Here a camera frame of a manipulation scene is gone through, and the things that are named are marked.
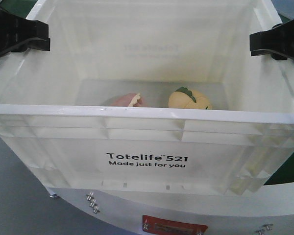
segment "white machine base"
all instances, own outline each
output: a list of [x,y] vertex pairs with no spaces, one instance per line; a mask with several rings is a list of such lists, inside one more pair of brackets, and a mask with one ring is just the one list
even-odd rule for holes
[[[207,225],[205,235],[294,235],[294,183],[263,186],[252,197],[51,190],[84,212],[141,235],[150,234],[143,231],[143,215]],[[96,214],[87,201],[90,192],[100,210]]]

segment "green leaf decoration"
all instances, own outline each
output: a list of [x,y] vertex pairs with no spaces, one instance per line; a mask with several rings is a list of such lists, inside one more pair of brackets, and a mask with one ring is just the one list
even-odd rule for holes
[[196,98],[193,96],[192,91],[188,90],[186,87],[180,87],[179,89],[176,90],[176,92],[182,92],[188,95],[189,98],[191,98],[194,101],[194,103],[196,103]]

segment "gray floor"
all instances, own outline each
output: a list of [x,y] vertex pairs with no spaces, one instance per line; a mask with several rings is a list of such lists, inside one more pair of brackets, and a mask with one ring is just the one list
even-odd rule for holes
[[134,235],[80,211],[45,188],[0,139],[0,235]]

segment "plastic storage bin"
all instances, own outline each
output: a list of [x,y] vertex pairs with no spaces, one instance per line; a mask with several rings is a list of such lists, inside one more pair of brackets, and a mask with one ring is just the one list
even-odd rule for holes
[[[251,57],[270,0],[39,0],[51,52],[0,59],[0,136],[47,187],[255,192],[294,152],[294,63]],[[213,110],[168,109],[186,86]],[[109,107],[138,93],[150,108]]]

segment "yellow toy bun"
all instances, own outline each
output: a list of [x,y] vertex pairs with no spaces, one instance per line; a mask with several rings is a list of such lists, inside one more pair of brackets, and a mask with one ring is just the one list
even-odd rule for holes
[[181,87],[169,97],[169,108],[177,109],[212,109],[209,99],[199,91]]

